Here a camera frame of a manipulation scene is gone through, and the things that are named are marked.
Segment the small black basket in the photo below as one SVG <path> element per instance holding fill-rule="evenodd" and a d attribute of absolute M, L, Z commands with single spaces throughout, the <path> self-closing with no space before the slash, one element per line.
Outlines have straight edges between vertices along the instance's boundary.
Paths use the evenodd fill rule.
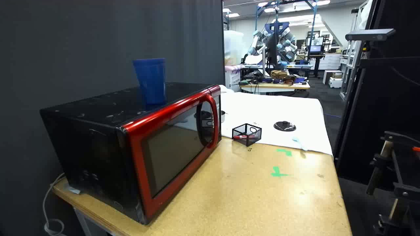
<path fill-rule="evenodd" d="M 248 146 L 262 139 L 262 132 L 263 128 L 245 123 L 233 128 L 233 139 Z"/>

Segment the microwave handle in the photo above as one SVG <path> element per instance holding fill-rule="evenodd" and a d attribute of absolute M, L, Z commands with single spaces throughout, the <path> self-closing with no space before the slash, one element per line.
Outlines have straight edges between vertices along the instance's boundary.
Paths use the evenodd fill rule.
<path fill-rule="evenodd" d="M 209 148 L 214 148 L 217 145 L 218 137 L 220 137 L 220 116 L 218 116 L 218 110 L 217 110 L 218 107 L 217 107 L 216 99 L 210 94 L 206 94 L 203 101 L 208 101 L 210 103 L 212 112 L 213 112 L 213 120 L 214 120 L 214 132 L 213 132 L 212 141 L 208 143 L 206 139 L 204 137 L 204 133 L 203 133 L 203 120 L 201 120 L 203 116 L 201 116 L 201 108 L 200 108 L 197 112 L 199 135 L 200 135 L 200 140 L 203 141 L 203 144 L 205 144 Z"/>

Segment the microwave window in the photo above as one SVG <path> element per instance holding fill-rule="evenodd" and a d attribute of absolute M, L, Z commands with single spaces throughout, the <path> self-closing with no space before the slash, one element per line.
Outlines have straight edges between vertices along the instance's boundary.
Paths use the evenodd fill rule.
<path fill-rule="evenodd" d="M 154 196 L 205 148 L 197 128 L 196 118 L 200 111 L 200 107 L 191 108 L 178 115 L 143 141 Z"/>

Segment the blue cup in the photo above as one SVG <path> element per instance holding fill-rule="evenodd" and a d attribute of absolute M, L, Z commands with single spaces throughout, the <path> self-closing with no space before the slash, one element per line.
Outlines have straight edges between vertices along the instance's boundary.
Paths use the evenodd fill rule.
<path fill-rule="evenodd" d="M 166 66 L 164 60 L 140 59 L 133 61 L 141 84 L 141 93 L 146 106 L 166 103 Z"/>

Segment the lab room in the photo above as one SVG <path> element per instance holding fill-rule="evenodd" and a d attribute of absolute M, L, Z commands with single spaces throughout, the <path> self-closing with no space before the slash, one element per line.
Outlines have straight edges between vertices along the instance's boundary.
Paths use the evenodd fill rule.
<path fill-rule="evenodd" d="M 0 236 L 420 236 L 419 6 L 0 1 Z"/>

